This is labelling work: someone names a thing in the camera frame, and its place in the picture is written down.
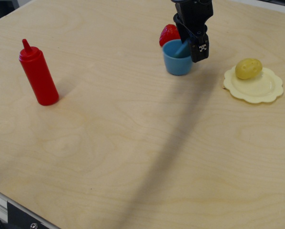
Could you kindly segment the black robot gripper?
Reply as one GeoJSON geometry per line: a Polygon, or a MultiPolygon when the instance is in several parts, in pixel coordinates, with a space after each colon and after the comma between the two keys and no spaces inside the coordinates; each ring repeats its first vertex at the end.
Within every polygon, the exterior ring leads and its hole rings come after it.
{"type": "Polygon", "coordinates": [[[209,57],[206,21],[213,16],[211,0],[174,0],[177,13],[173,17],[182,43],[188,41],[194,63],[209,57]]]}

